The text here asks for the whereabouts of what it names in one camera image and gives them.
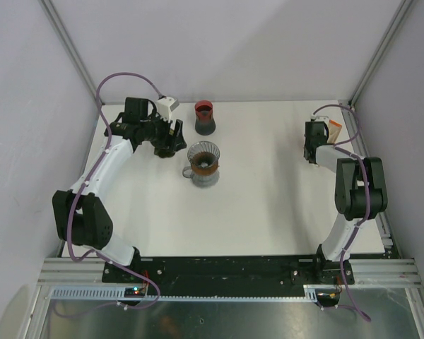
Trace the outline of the orange coffee filter box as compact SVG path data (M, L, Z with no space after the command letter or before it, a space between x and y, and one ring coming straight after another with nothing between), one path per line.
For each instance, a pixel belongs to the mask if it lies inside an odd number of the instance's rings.
M335 143L339 137L342 129L342 125L334 120L329 120L328 124L328 143Z

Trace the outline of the clear ribbed glass dripper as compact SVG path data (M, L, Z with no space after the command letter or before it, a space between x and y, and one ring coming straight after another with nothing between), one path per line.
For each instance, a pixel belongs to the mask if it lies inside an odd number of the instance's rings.
M212 153L220 159L220 149L215 143L210 141L199 141L191 145L187 151L187 159L189 163L195 155L204 152Z

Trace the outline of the brown dripper ring holder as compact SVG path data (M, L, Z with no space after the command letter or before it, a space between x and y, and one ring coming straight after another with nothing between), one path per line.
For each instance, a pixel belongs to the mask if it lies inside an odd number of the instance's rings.
M192 172L200 176L210 176L218 170L218 161L219 158L212 153L198 153L190 162Z

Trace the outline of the clear glass server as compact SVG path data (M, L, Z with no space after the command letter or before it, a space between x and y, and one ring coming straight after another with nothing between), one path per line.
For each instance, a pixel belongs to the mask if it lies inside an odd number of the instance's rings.
M205 189L216 185L220 179L220 172L217 170L210 175L196 174L191 167L185 167L182 170L182 176L190 179L194 186Z

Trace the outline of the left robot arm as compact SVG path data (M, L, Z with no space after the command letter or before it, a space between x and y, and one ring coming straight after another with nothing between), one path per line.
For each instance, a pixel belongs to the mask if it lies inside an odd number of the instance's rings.
M104 200L120 169L147 142L160 158L169 158L187 147L183 122L173 120L179 102L162 96L156 101L128 97L123 112L106 122L104 141L93 163L67 191L56 191L52 198L57 234L69 247L82 246L97 252L106 261L118 263L117 273L132 283L142 274L134 260L136 249L114 232Z

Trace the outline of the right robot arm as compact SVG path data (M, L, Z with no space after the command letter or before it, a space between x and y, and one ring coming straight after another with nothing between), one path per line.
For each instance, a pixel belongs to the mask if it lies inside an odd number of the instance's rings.
M362 157L328 142L323 121L305 123L304 157L335 174L334 203L338 215L328 237L318 246L312 276L331 283L346 272L350 250L361 228L387 208L382 160Z

